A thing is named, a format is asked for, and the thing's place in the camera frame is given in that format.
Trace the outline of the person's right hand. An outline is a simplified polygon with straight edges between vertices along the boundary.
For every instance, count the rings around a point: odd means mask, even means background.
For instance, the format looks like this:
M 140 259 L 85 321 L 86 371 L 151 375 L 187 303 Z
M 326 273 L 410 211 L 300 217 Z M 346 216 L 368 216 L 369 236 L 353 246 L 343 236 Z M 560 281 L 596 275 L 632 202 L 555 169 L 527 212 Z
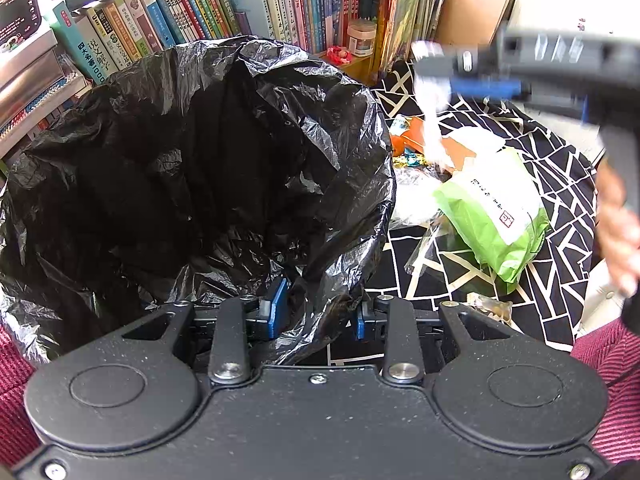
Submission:
M 639 217 L 626 208 L 626 188 L 605 158 L 597 171 L 597 238 L 612 282 L 627 298 L 639 284 Z

